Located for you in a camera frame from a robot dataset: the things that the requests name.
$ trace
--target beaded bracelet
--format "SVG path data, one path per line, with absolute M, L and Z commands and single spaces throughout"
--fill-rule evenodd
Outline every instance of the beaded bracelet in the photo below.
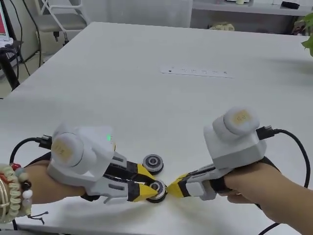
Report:
M 28 174 L 26 173 L 25 169 L 21 167 L 20 164 L 12 163 L 11 164 L 12 169 L 15 172 L 16 177 L 18 178 L 21 189 L 22 189 L 22 211 L 20 211 L 21 214 L 27 215 L 28 217 L 31 216 L 31 205 L 32 200 L 31 197 L 33 195 L 33 191 L 31 190 L 31 183 L 29 181 Z
M 18 178 L 15 176 L 15 172 L 11 166 L 6 164 L 0 164 L 0 178 L 8 184 L 10 189 L 10 200 L 9 200 L 9 211 L 6 213 L 1 223 L 9 223 L 17 217 L 21 208 L 21 192 L 20 183 Z

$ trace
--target desk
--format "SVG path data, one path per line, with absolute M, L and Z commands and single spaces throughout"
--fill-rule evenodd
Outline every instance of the desk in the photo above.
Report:
M 1 162 L 20 140 L 52 134 L 64 120 L 72 126 L 110 124 L 117 151 L 130 161 L 151 153 L 164 159 L 158 177 L 169 184 L 211 163 L 203 126 L 235 105 L 254 107 L 261 125 L 295 133 L 312 156 L 313 58 L 300 44 L 305 39 L 92 23 L 0 102 Z M 234 78 L 159 72 L 168 65 L 224 70 Z M 16 161 L 27 164 L 43 153 L 28 144 Z M 304 160 L 292 139 L 268 140 L 267 156 L 289 178 L 304 182 Z M 257 235 L 271 224 L 256 206 L 222 197 L 204 202 L 168 196 L 158 205 L 112 206 L 67 198 L 33 208 L 34 214 L 44 211 L 44 226 L 27 218 L 17 223 L 78 235 Z M 281 225 L 271 234 L 297 233 Z

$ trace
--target black stand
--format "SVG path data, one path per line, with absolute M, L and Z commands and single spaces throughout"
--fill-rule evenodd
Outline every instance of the black stand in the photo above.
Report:
M 18 78 L 15 75 L 15 72 L 12 68 L 10 60 L 8 59 L 8 56 L 6 55 L 7 53 L 8 53 L 7 50 L 0 48 L 0 66 L 6 78 L 8 79 L 8 82 L 12 90 L 14 90 L 20 85 L 20 82 L 18 81 Z
M 21 42 L 15 41 L 10 46 L 7 45 L 7 47 L 0 48 L 0 68 L 3 70 L 6 79 L 8 79 L 8 82 L 12 90 L 17 88 L 20 85 L 20 83 L 11 65 L 12 59 L 8 58 L 7 53 L 14 53 L 15 55 L 12 58 L 18 60 L 16 52 L 19 50 L 20 44 Z

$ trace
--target label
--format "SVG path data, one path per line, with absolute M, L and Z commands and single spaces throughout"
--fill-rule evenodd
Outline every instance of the label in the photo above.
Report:
M 161 66 L 160 72 L 167 73 L 167 74 L 178 74 L 178 75 L 234 78 L 234 75 L 230 74 L 228 71 L 203 69 L 203 68 L 200 69 L 200 68 L 192 68 L 188 66 Z
M 67 163 L 73 154 L 72 150 L 61 140 L 53 142 L 51 151 L 64 163 Z
M 251 116 L 250 114 L 247 112 L 247 110 L 243 109 L 237 113 L 234 114 L 233 118 L 232 118 L 233 122 L 236 125 L 240 125 L 246 121 L 250 121 L 251 120 Z

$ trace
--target bracelet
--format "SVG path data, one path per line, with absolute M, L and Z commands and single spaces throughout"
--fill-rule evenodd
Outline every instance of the bracelet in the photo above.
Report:
M 9 223 L 14 220 L 21 208 L 21 192 L 20 192 L 20 183 L 18 178 L 15 175 L 14 170 L 10 165 L 0 164 L 0 175 L 3 175 L 5 182 L 8 182 L 8 187 L 10 189 L 10 200 L 9 200 L 9 211 L 6 213 L 4 218 L 1 220 L 1 223 Z
M 21 185 L 22 190 L 22 210 L 20 210 L 17 217 L 25 216 L 28 217 L 31 216 L 31 206 L 32 206 L 32 200 L 31 197 L 33 195 L 33 191 L 31 190 L 31 183 L 29 181 L 28 174 L 26 173 L 25 169 L 21 167 L 20 164 L 12 163 L 11 164 L 12 169 L 15 172 L 16 177 L 19 180 L 19 183 Z
M 2 208 L 2 216 L 1 216 L 0 221 L 3 221 L 6 215 L 6 208 L 10 205 L 10 202 L 9 202 L 9 197 L 8 197 L 8 193 L 6 191 L 5 185 L 1 178 L 0 178 L 0 194 L 1 194 L 1 202 L 2 202 L 2 204 L 0 204 L 0 208 Z

